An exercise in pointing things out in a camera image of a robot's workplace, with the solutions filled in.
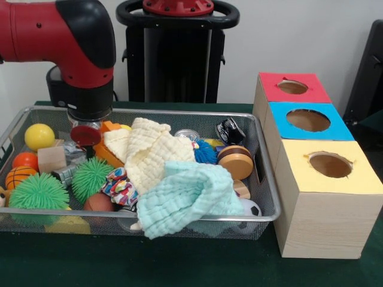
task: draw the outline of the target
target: black handle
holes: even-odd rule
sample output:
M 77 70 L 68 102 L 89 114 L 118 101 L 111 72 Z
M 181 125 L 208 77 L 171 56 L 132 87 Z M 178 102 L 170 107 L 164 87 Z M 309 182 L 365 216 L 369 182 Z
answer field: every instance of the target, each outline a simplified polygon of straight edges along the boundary
M 214 11 L 224 16 L 168 17 L 150 13 L 136 13 L 142 9 L 142 0 L 128 0 L 116 10 L 117 20 L 128 27 L 142 28 L 193 28 L 193 29 L 228 29 L 239 23 L 239 11 L 233 5 L 223 1 L 213 1 Z

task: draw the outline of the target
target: red box lid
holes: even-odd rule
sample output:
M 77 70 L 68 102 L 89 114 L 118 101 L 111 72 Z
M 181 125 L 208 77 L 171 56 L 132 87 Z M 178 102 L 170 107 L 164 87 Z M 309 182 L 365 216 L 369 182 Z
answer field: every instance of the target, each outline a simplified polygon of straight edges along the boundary
M 269 102 L 331 103 L 315 74 L 259 73 Z

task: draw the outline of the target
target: basket rim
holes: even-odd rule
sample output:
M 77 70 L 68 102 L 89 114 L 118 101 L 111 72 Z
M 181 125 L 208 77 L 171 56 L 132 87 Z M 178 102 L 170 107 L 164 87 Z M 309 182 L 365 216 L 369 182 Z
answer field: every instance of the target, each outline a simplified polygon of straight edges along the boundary
M 16 125 L 22 118 L 31 111 L 67 111 L 66 108 L 57 108 L 53 106 L 29 106 L 21 109 L 0 137 L 0 146 L 9 138 Z M 281 204 L 278 197 L 278 190 L 273 176 L 269 154 L 266 148 L 265 138 L 263 136 L 260 121 L 257 117 L 247 113 L 238 112 L 199 112 L 199 111 L 167 111 L 154 109 L 121 109 L 115 108 L 114 112 L 136 113 L 136 114 L 171 114 L 171 115 L 211 115 L 228 117 L 245 117 L 254 121 L 258 134 L 258 141 L 263 158 L 266 177 L 269 183 L 269 189 L 274 206 L 274 214 L 269 216 L 218 216 L 205 215 L 199 221 L 235 221 L 235 222 L 271 222 L 276 220 L 281 214 Z M 107 218 L 137 218 L 136 214 L 127 214 L 124 212 L 95 212 L 86 210 L 49 210 L 49 209 L 16 209 L 10 207 L 0 207 L 0 213 L 25 214 L 25 215 L 60 215 L 60 216 L 84 216 L 84 217 L 107 217 Z

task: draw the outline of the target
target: blue box lid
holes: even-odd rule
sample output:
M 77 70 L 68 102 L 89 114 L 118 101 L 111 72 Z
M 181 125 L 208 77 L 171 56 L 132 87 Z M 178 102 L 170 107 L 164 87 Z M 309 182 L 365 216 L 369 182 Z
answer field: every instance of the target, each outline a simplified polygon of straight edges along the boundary
M 279 134 L 284 139 L 354 141 L 331 103 L 270 102 Z

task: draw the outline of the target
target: green spiky ball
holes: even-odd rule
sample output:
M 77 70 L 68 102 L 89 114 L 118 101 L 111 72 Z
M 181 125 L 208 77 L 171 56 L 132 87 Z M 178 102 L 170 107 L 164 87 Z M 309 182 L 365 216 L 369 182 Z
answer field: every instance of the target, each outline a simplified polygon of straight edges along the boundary
M 21 209 L 66 209 L 69 194 L 61 182 L 46 173 L 30 176 L 19 184 L 10 197 L 10 207 Z M 23 225 L 52 224 L 57 216 L 12 214 Z
M 105 183 L 105 177 L 114 168 L 96 157 L 78 167 L 72 181 L 72 190 L 76 199 L 84 204 L 92 195 L 98 193 Z

